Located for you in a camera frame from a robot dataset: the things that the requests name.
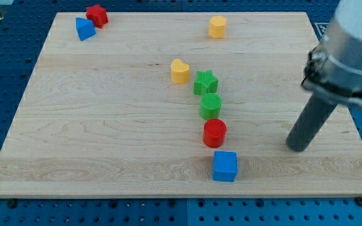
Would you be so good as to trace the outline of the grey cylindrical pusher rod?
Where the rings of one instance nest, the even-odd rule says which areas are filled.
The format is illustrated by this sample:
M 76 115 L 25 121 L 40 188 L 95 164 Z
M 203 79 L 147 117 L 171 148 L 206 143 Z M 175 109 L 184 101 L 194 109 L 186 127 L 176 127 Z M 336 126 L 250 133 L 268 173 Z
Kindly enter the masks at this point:
M 286 138 L 287 147 L 296 152 L 306 150 L 336 107 L 312 94 Z

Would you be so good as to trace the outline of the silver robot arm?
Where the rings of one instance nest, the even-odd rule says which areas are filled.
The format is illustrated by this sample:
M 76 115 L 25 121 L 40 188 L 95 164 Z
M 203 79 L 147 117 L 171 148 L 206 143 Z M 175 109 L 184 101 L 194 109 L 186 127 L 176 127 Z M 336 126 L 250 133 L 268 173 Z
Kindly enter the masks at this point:
M 301 86 L 312 95 L 286 138 L 296 152 L 307 148 L 337 105 L 362 111 L 362 0 L 340 0 L 307 55 Z

